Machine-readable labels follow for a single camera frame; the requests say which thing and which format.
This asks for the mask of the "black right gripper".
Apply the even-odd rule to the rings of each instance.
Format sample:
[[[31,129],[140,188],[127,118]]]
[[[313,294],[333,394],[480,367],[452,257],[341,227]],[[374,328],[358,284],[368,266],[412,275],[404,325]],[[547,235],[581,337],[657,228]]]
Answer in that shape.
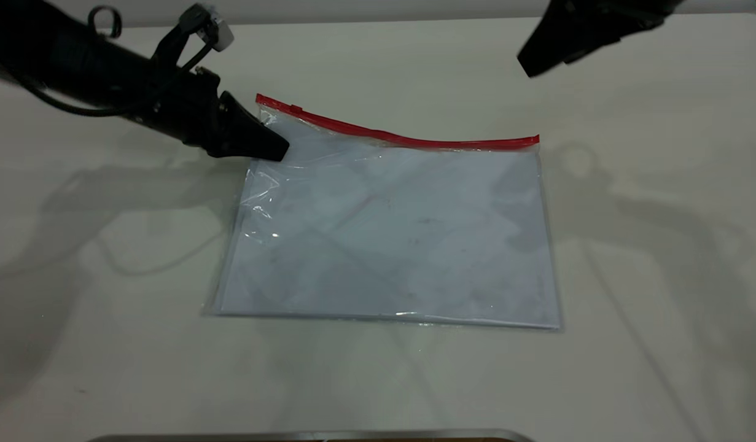
[[[517,59],[527,77],[663,25],[683,1],[551,1]]]

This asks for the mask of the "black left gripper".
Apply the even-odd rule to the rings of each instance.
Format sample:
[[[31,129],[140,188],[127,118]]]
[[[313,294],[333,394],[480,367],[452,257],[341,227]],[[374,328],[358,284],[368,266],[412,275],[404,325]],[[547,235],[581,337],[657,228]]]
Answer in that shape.
[[[141,124],[198,147],[210,157],[282,161],[290,143],[252,115],[229,92],[220,98],[220,76],[207,68],[184,74],[141,111]]]

